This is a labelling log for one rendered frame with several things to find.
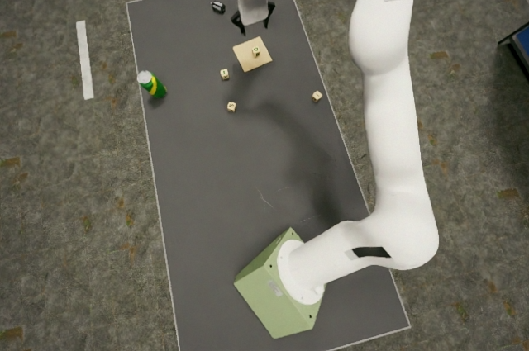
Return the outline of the beige square mat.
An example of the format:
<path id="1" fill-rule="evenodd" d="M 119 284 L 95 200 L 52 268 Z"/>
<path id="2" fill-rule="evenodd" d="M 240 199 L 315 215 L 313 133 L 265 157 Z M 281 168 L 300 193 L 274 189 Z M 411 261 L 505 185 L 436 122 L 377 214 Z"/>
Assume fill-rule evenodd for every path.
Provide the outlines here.
<path id="1" fill-rule="evenodd" d="M 254 57 L 252 53 L 252 48 L 256 46 L 258 46 L 260 49 L 260 55 Z M 255 69 L 263 64 L 267 64 L 268 62 L 272 61 L 260 37 L 257 37 L 253 40 L 249 40 L 241 45 L 235 46 L 233 47 L 233 50 L 235 51 L 236 56 L 244 72 Z"/>

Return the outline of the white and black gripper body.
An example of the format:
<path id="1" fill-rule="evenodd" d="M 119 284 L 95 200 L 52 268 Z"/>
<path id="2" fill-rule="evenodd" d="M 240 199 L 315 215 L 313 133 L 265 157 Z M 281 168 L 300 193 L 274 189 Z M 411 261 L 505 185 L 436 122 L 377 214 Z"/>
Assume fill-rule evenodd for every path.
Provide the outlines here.
<path id="1" fill-rule="evenodd" d="M 264 20 L 269 15 L 267 0 L 237 0 L 241 22 L 249 24 Z"/>

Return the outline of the green drink can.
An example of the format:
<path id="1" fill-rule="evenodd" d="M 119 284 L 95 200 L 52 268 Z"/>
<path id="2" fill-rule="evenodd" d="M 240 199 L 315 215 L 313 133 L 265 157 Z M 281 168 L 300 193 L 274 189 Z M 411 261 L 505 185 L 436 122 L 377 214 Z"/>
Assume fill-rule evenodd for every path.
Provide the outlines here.
<path id="1" fill-rule="evenodd" d="M 138 81 L 145 90 L 156 98 L 161 98 L 166 94 L 166 87 L 150 72 L 139 73 Z"/>

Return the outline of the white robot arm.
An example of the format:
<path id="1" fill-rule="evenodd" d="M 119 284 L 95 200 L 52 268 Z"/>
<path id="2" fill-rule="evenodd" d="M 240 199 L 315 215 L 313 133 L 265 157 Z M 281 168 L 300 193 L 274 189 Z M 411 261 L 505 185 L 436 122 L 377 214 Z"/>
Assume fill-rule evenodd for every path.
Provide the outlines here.
<path id="1" fill-rule="evenodd" d="M 349 51 L 366 72 L 361 71 L 365 134 L 377 203 L 361 221 L 342 221 L 304 245 L 298 240 L 281 245 L 279 276 L 304 305 L 319 301 L 324 284 L 339 277 L 369 265 L 417 268 L 437 251 L 407 56 L 412 2 L 356 1 Z"/>

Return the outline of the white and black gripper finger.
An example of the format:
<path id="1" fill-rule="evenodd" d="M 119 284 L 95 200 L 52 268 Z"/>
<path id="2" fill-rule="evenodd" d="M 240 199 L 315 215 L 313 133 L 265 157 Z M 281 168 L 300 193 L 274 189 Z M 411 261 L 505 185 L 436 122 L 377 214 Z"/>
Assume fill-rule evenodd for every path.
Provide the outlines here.
<path id="1" fill-rule="evenodd" d="M 273 10 L 275 8 L 274 2 L 268 2 L 268 7 L 269 7 L 269 9 L 268 9 L 269 10 L 269 15 L 263 20 L 263 24 L 264 24 L 265 29 L 268 28 L 269 17 L 273 13 Z"/>
<path id="2" fill-rule="evenodd" d="M 242 24 L 242 22 L 241 22 L 241 18 L 239 19 L 239 21 L 237 21 L 237 19 L 238 19 L 239 17 L 240 17 L 240 11 L 238 11 L 234 16 L 231 17 L 231 22 L 232 22 L 234 25 L 240 27 L 241 34 L 243 34 L 243 35 L 245 36 L 245 28 L 244 28 L 245 25 Z"/>

